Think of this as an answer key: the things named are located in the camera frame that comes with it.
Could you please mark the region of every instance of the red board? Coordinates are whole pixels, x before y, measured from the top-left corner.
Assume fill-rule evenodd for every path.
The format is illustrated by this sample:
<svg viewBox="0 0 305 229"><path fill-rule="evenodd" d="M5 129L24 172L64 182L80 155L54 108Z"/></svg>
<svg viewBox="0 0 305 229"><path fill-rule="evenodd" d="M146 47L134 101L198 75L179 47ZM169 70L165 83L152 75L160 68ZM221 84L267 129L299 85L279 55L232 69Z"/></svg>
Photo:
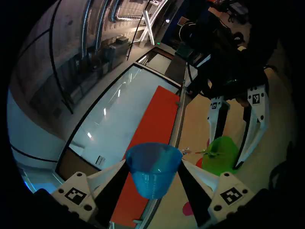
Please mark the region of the red board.
<svg viewBox="0 0 305 229"><path fill-rule="evenodd" d="M146 142L168 144L178 109L179 96L158 86L138 128L127 148ZM129 173L122 193L114 209L111 221L120 225L135 227L134 219L140 219L148 199L139 195Z"/></svg>

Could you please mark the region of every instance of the fluorescent light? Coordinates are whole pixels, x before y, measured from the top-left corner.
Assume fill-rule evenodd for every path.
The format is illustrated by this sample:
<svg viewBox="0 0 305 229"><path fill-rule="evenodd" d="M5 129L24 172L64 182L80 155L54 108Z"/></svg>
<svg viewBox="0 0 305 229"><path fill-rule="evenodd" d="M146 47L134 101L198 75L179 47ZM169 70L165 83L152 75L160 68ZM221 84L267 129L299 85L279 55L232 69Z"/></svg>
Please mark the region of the fluorescent light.
<svg viewBox="0 0 305 229"><path fill-rule="evenodd" d="M200 67L203 63L207 62L209 59L211 59L211 54L208 55L203 61L201 61L201 62L197 65L197 68Z"/></svg>
<svg viewBox="0 0 305 229"><path fill-rule="evenodd" d="M139 63L142 62L142 60L144 60L145 58L146 58L146 56L143 56L143 57L141 58L141 60L139 60Z"/></svg>
<svg viewBox="0 0 305 229"><path fill-rule="evenodd" d="M154 12L154 14L152 15L152 17L150 18L150 24L153 25L154 21L157 17L157 15L159 14L160 10L164 7L165 3L167 2L167 0L163 0L162 2L159 3L158 8L156 9L156 11ZM142 42L146 36L148 32L148 28L146 27L140 37L140 41Z"/></svg>
<svg viewBox="0 0 305 229"><path fill-rule="evenodd" d="M149 21L148 12L147 12L147 10L143 10L142 13L143 13L144 20L145 20L145 23L146 23L146 28L148 29L150 42L151 42L152 45L155 45L154 36L153 36L152 29L151 29L151 24L152 23L150 23L150 21Z"/></svg>

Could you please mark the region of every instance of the desk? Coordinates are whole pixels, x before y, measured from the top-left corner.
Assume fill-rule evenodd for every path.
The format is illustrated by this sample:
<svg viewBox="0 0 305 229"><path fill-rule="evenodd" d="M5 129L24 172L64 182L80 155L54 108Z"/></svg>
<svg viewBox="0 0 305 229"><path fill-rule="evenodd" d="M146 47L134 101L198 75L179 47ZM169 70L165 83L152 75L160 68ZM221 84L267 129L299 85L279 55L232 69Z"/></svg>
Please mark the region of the desk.
<svg viewBox="0 0 305 229"><path fill-rule="evenodd" d="M252 155L244 162L235 176L254 193L268 187L271 170L285 160L289 141L295 143L297 138L296 113L289 92L280 78L270 69L265 73L269 80L270 124L262 140ZM223 135L229 136L240 147L245 129L242 120L243 108L235 100L229 101L228 112ZM192 151L206 148L209 139L207 116L210 100L198 95L185 110L179 148L189 147ZM184 159L195 164L201 155L185 155ZM148 229L163 228L197 228L195 217L185 216L182 208L187 202L186 193L180 178L175 176L168 193L150 222Z"/></svg>

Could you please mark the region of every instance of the blue plastic cup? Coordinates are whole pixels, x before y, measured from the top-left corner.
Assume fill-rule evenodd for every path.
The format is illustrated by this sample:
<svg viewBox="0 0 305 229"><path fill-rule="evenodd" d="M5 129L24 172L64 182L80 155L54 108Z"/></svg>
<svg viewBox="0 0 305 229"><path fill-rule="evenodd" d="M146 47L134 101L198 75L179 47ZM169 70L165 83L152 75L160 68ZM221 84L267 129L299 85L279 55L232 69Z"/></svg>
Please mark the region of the blue plastic cup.
<svg viewBox="0 0 305 229"><path fill-rule="evenodd" d="M126 155L136 189L147 199L160 199L166 194L181 159L177 148L162 143L139 144Z"/></svg>

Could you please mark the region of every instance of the glass window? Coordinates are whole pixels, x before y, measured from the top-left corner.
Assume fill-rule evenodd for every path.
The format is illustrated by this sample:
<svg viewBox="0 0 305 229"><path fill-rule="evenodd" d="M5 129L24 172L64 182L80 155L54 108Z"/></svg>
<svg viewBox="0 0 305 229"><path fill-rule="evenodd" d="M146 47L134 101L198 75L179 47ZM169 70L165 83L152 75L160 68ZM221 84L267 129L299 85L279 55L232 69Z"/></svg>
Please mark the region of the glass window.
<svg viewBox="0 0 305 229"><path fill-rule="evenodd" d="M159 85L178 91L163 78L130 67L90 111L70 148L100 169L121 161Z"/></svg>

